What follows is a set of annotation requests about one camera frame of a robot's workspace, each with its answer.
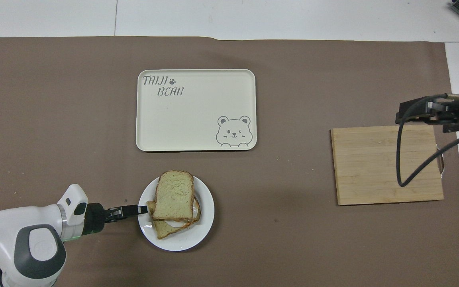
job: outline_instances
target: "plate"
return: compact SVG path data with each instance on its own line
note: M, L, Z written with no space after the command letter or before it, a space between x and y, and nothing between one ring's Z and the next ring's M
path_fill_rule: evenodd
M139 214L138 222L144 236L156 247L168 251L182 251L195 247L200 243L210 231L214 222L215 208L214 199L210 190L196 176L194 178L194 195L196 196L199 207L201 209L201 217L199 221L187 227L184 230L170 234L166 238L157 239L157 232L153 228L152 219L149 213ZM155 178L144 189L139 205L146 205L149 200L155 200L155 188L159 178Z
M137 82L139 149L245 151L256 145L256 83L248 69L145 70Z

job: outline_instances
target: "cable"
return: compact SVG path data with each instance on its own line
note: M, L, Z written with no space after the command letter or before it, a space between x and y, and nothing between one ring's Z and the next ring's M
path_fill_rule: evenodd
M430 162L432 162L435 158L439 157L441 154L445 153L455 145L459 144L459 138L454 140L453 142L450 142L448 145L444 146L434 154L432 154L429 158L427 158L419 167L404 181L401 181L401 173L400 173L400 165L399 165L399 154L400 154L400 149L401 149L401 134L403 132L403 126L406 122L406 119L412 113L414 109L416 109L419 105L426 104L427 102L430 102L432 100L435 100L436 98L446 98L446 94L438 94L435 96L426 96L422 98L421 100L417 101L415 104L411 105L406 112L403 114L403 117L401 118L401 122L399 124L399 129L398 129L398 140L396 142L396 177L398 180L398 184L400 187L406 187L407 184L409 184L419 172L421 172Z

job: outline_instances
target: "tray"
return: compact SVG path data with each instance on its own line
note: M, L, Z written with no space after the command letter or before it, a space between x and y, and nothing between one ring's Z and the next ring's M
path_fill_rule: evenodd
M135 143L146 152L252 149L255 91L247 69L142 71Z

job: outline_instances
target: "brown paper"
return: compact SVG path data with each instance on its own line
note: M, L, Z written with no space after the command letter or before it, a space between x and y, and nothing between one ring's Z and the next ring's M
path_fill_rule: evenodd
M145 69L251 70L257 145L140 151ZM65 243L57 286L459 286L457 149L442 201L338 206L330 144L330 129L394 125L400 102L448 91L443 43L0 38L0 210L54 204L71 183L106 208L137 204L184 169L215 200L204 241L167 252L137 220L107 224Z

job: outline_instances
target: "toast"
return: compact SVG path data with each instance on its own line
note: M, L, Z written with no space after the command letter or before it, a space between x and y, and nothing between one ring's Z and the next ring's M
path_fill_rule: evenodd
M154 220L194 220L194 178L187 171L166 171L155 189Z
M153 216L153 212L155 211L155 200L147 201L146 205L148 206L150 214ZM197 209L197 214L195 215L193 222L186 222L182 227L173 227L163 220L153 220L153 227L155 227L155 232L157 232L157 239L165 238L166 236L186 229L193 223L197 222L201 217L201 209L199 208L199 204L196 198L194 198L194 208Z

